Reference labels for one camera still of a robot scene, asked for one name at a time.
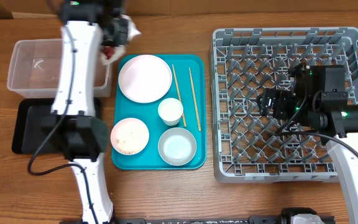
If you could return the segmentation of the red snack wrapper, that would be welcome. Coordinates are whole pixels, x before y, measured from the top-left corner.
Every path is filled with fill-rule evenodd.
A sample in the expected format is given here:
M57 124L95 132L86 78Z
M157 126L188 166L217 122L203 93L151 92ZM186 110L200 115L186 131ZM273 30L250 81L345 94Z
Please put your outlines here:
M106 59L109 60L114 55L114 48L113 47L105 47L104 54Z

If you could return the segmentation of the white paper cup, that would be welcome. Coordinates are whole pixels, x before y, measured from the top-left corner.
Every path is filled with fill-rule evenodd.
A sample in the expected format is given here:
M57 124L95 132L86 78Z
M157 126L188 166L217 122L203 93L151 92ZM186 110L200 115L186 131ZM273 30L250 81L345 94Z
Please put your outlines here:
M158 115L168 126L175 126L182 118L183 107L176 98L166 98L158 106Z

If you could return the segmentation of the small pink bowl with crumbs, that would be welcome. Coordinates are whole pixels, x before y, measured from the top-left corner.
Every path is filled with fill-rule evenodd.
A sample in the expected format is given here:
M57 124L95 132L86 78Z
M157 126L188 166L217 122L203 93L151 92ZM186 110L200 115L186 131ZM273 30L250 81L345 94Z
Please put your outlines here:
M149 129L137 118L125 118L114 125L111 144L115 151L125 156L140 153L148 144Z

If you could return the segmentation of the white napkin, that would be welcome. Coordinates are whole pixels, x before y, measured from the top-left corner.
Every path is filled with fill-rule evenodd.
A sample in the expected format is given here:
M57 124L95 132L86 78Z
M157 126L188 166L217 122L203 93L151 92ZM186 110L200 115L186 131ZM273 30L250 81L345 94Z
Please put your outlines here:
M130 42L135 36L140 35L140 31L137 30L135 24L133 23L132 19L129 16L127 16L125 14L121 14L119 17L112 18L112 20L119 19L119 18L124 18L129 21L128 42ZM101 43L101 63L103 65L108 65L110 63L113 63L114 61L116 61L117 59L122 57L126 52L126 45L120 45L118 47L113 47L114 55L109 60L107 60L106 56L104 54L105 47L107 47L107 46L103 46L103 41L102 41L102 43Z

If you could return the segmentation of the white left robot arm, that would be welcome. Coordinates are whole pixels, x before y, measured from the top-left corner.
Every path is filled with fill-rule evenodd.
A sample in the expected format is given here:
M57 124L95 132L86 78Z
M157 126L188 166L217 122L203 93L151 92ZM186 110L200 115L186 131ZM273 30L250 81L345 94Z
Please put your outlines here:
M33 153L27 171L41 176L69 167L76 178L83 214L80 223L117 223L104 173L109 127L96 117L94 79L100 53L128 43L129 20L123 2L63 1L62 59L57 94L50 115L40 120L46 137ZM67 163L46 171L32 170L38 154L50 143Z

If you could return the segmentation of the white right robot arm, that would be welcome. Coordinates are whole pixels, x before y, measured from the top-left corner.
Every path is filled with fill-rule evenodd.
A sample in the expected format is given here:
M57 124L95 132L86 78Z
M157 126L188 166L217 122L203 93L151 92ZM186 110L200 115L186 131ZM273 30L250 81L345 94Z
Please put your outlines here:
M358 105L348 103L346 70L342 65L299 64L288 71L290 91L266 88L257 98L259 113L285 124L276 136L292 136L295 123L317 136L334 163L351 223L358 223Z

